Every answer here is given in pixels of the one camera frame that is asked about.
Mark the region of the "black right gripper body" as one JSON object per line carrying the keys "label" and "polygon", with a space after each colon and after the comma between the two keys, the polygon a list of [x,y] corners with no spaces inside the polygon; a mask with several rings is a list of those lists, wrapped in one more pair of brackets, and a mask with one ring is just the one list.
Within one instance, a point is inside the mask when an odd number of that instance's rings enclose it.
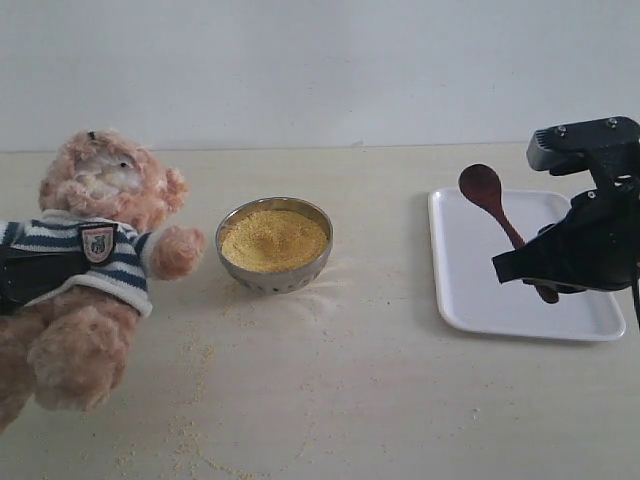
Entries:
{"label": "black right gripper body", "polygon": [[618,291],[639,280],[639,179],[617,177],[571,199],[565,246],[576,286]]}

